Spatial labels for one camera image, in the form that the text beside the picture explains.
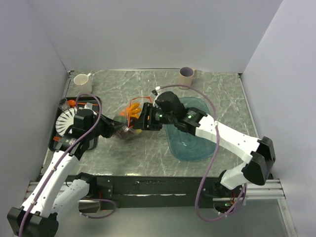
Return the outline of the purple grape bunch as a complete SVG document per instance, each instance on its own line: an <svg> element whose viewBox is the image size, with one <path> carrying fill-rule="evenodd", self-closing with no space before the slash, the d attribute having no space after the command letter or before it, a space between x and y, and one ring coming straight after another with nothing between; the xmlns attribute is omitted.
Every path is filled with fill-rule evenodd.
<svg viewBox="0 0 316 237"><path fill-rule="evenodd" d="M128 140L134 136L134 133L132 131L124 131L120 130L117 132L117 137L121 140Z"/></svg>

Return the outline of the green lime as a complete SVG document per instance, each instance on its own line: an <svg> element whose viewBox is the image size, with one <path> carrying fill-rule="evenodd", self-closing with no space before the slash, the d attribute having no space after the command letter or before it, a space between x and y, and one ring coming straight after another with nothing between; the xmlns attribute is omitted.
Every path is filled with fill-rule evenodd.
<svg viewBox="0 0 316 237"><path fill-rule="evenodd" d="M125 116L116 116L114 118L114 120L118 121L118 122L121 122L123 124L126 124L127 120L126 120L126 117Z"/></svg>

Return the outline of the yellow squash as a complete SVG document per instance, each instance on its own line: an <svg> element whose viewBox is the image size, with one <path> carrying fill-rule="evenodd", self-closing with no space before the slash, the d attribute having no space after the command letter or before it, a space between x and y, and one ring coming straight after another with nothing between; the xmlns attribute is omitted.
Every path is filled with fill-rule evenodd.
<svg viewBox="0 0 316 237"><path fill-rule="evenodd" d="M142 132L141 129L136 129L136 130L135 130L135 134L136 134L136 135L139 135L141 132Z"/></svg>

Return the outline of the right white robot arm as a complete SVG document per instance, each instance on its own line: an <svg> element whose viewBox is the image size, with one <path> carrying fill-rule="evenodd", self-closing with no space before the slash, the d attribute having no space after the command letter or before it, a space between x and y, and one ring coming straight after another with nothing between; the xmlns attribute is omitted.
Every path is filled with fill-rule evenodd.
<svg viewBox="0 0 316 237"><path fill-rule="evenodd" d="M244 183L265 185L276 160L270 138L245 135L198 108L187 108L171 91L161 92L157 87L153 94L156 95L154 102L143 105L133 126L135 129L159 131L164 124L171 124L182 132L214 142L237 155L242 164L222 172L216 184L216 191L222 197L227 197Z"/></svg>

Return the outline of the clear zip top bag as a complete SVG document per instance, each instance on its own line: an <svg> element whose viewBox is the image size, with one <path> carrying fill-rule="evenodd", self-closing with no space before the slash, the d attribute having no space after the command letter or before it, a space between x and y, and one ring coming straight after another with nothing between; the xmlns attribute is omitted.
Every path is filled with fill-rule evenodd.
<svg viewBox="0 0 316 237"><path fill-rule="evenodd" d="M132 103L139 103L139 104L140 104L140 108L142 109L145 102L150 102L150 103L151 103L151 102L152 102L151 97L150 97L150 96L141 96L141 97L134 97L134 98L132 98L126 105L124 105L123 107L121 107L121 108L119 109L119 111L115 114L114 118L115 118L116 116L120 116L119 114L120 114L121 111L126 110L126 112L127 112L127 108L128 108ZM132 131L132 132L134 133L134 136L133 136L133 137L136 136L136 134L135 134L135 129L133 128L133 126L134 126L134 124L138 121L138 119L139 119L139 118L129 117L128 114L126 113L126 120L127 120L126 126L127 126L127 128L126 128L125 130L126 130L126 131L129 131L129 130Z"/></svg>

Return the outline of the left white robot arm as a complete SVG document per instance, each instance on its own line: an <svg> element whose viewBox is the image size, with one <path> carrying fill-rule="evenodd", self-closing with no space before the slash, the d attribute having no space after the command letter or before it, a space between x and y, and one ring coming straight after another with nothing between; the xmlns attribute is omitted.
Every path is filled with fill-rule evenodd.
<svg viewBox="0 0 316 237"><path fill-rule="evenodd" d="M11 208L7 219L19 237L53 237L63 211L81 198L97 198L100 191L94 175L81 173L58 195L69 172L99 136L110 138L124 124L90 109L78 109L73 122L59 140L53 159L40 182L19 208Z"/></svg>

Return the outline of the small orange pumpkin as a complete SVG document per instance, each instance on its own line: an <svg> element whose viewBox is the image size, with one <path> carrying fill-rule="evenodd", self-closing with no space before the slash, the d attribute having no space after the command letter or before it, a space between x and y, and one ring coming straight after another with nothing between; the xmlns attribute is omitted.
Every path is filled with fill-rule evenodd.
<svg viewBox="0 0 316 237"><path fill-rule="evenodd" d="M120 115L120 116L126 116L126 110L121 111L119 115Z"/></svg>

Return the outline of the orange ginger root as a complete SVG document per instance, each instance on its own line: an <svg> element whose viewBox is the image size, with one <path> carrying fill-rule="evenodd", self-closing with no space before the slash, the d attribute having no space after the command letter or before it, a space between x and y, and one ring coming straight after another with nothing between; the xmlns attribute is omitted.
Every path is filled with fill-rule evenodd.
<svg viewBox="0 0 316 237"><path fill-rule="evenodd" d="M127 114L129 117L135 117L135 118L139 118L140 113L141 113L142 109L140 108L140 104L139 103L132 103L128 108L127 108Z"/></svg>

